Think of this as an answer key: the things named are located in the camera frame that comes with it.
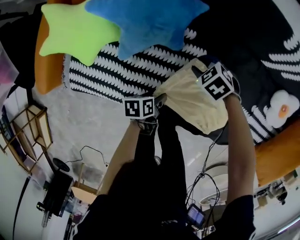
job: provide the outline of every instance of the black sleeve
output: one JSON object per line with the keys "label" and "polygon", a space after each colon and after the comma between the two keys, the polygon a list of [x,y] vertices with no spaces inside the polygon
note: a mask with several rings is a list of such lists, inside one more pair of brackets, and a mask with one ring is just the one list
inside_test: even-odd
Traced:
{"label": "black sleeve", "polygon": [[215,223],[215,234],[222,238],[251,240],[255,236],[253,219],[253,196],[239,197],[228,204],[222,218]]}
{"label": "black sleeve", "polygon": [[71,239],[92,239],[97,234],[99,228],[104,231],[107,229],[107,225],[110,223],[109,211],[110,211],[109,196],[99,195],[92,205],[89,207],[80,223],[77,224],[71,233]]}

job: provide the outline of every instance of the person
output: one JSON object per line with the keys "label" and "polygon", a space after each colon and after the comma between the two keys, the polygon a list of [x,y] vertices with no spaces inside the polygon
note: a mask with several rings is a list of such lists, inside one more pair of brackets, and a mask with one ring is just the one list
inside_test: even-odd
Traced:
{"label": "person", "polygon": [[[226,209],[205,239],[252,239],[255,150],[239,99],[225,99],[228,111],[229,157]],[[154,160],[154,135],[142,135],[131,122],[103,179],[100,195],[73,229],[79,239],[198,239],[186,227],[187,187],[185,166],[176,126],[194,133],[167,106],[160,109],[158,137],[160,163]]]}

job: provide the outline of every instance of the beige cloth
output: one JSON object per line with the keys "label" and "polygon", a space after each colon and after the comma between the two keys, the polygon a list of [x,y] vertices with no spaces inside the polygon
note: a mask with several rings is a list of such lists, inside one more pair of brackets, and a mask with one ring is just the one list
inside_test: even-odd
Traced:
{"label": "beige cloth", "polygon": [[168,107],[204,134],[209,134],[224,127],[228,120],[227,110],[223,100],[213,100],[196,83],[192,65],[202,72],[207,70],[201,61],[193,59],[159,86],[154,96],[166,93],[168,98],[165,104]]}

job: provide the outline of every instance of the yellow-green star pillow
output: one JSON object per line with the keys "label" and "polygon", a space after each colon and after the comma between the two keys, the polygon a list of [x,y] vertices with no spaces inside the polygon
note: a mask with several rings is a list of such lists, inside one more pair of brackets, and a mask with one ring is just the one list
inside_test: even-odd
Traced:
{"label": "yellow-green star pillow", "polygon": [[67,53],[83,64],[93,64],[101,48],[118,41],[120,29],[114,23],[88,13],[86,1],[78,5],[44,4],[42,12],[49,24],[49,36],[39,54]]}

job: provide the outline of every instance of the star-shaped plush pillow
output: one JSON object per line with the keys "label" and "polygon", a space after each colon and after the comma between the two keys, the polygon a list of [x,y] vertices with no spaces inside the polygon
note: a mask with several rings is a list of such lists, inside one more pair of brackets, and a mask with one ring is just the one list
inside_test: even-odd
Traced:
{"label": "star-shaped plush pillow", "polygon": [[121,60],[152,45],[183,47],[184,31],[209,6],[200,0],[90,0],[85,9],[121,27]]}
{"label": "star-shaped plush pillow", "polygon": [[49,24],[49,36],[40,49],[41,56],[67,53],[90,66],[105,44],[119,40],[119,27],[85,11],[85,4],[42,6]]}

